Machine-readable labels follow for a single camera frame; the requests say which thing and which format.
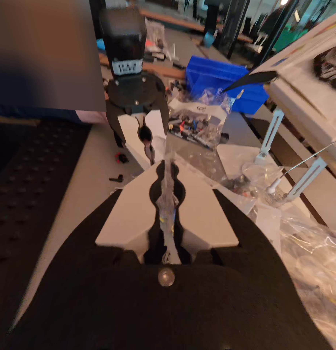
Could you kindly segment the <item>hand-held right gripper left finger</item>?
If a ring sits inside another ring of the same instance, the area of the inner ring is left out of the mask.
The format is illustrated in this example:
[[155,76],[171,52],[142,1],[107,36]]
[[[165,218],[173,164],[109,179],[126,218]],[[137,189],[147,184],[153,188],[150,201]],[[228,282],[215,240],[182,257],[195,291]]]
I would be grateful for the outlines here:
[[166,246],[157,201],[162,194],[164,175],[162,160],[120,191],[96,245],[134,251],[147,264],[162,262]]

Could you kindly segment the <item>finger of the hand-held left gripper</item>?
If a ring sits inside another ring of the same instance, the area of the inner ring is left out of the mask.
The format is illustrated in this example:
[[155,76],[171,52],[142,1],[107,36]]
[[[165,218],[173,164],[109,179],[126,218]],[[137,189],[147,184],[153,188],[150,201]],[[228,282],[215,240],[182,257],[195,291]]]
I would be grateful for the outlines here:
[[144,117],[144,122],[152,134],[151,145],[155,151],[155,154],[165,154],[166,134],[164,132],[160,110],[150,111]]
[[125,138],[125,146],[143,170],[154,164],[152,132],[145,124],[145,114],[122,115],[118,117]]

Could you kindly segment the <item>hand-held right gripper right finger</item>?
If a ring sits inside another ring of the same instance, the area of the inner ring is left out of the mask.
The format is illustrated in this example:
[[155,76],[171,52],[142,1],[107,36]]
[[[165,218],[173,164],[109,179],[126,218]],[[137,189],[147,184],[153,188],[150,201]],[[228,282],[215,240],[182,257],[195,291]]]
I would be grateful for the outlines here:
[[212,186],[182,161],[171,164],[174,181],[174,245],[181,264],[190,264],[200,251],[237,247],[234,233]]

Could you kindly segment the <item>person's left hand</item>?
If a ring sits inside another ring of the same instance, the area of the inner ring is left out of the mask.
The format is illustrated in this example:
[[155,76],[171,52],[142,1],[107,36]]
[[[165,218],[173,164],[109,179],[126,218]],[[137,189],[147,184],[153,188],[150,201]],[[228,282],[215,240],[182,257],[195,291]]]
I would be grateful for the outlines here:
[[106,112],[75,110],[78,118],[85,124],[108,124]]

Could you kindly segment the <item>brown cardboard strip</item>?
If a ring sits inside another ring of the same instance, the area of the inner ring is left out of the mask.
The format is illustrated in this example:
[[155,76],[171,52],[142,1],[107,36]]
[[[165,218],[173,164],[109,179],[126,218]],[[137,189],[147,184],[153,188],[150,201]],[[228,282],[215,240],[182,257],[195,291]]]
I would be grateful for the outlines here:
[[164,67],[153,63],[143,62],[142,69],[147,72],[168,78],[174,78],[176,80],[185,79],[185,70],[180,70],[174,67]]

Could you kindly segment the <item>clear bag of dark pieces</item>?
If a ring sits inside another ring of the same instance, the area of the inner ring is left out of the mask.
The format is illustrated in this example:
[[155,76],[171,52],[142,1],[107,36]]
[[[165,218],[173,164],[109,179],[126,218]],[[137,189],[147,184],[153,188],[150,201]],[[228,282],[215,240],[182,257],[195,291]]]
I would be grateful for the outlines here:
[[204,90],[199,98],[192,98],[186,90],[174,91],[168,103],[168,132],[215,151],[237,99],[222,91]]

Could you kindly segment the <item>blue plastic bin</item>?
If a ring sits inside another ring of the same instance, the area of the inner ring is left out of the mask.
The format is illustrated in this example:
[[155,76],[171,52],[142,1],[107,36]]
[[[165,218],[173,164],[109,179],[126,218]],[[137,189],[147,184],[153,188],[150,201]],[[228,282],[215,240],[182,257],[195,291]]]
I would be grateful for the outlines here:
[[[248,70],[243,66],[192,56],[185,70],[187,91],[199,98],[204,90],[222,91],[246,74]],[[242,90],[243,94],[233,104],[233,111],[254,115],[269,98],[262,84],[244,85],[226,93],[236,98]]]

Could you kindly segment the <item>dark perforated panel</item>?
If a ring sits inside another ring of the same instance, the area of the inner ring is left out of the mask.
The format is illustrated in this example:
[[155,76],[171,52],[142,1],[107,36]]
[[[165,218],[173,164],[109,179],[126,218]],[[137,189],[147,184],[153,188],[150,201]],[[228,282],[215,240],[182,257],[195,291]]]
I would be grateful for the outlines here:
[[0,342],[16,318],[90,130],[44,120],[0,173]]

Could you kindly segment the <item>clear bag with white label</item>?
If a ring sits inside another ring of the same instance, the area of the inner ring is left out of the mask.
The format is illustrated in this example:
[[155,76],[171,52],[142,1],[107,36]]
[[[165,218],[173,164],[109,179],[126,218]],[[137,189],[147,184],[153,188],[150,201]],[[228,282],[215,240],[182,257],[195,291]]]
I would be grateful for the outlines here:
[[256,203],[249,213],[281,257],[315,325],[336,349],[336,231]]

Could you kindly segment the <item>beige book stand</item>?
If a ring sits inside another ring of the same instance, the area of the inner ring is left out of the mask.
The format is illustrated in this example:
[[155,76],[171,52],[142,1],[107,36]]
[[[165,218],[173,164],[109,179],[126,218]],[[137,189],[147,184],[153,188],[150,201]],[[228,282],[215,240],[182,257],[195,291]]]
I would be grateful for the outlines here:
[[336,90],[314,81],[308,72],[300,69],[304,74],[294,82],[278,77],[267,91],[310,146],[319,151],[336,141]]

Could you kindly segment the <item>black vertical post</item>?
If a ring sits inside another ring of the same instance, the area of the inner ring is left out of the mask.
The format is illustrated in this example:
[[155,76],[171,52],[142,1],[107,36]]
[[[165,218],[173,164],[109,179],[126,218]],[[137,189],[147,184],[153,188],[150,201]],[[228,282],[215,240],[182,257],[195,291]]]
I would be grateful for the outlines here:
[[258,55],[257,60],[255,61],[253,65],[253,69],[259,67],[261,64],[263,64],[270,56],[271,51],[278,40],[281,32],[283,31],[286,23],[288,22],[289,18],[295,11],[297,5],[299,3],[299,0],[290,0],[287,2],[285,7],[282,9],[278,19],[276,20],[272,31],[270,35],[268,36],[267,40],[265,41],[262,50],[260,54]]

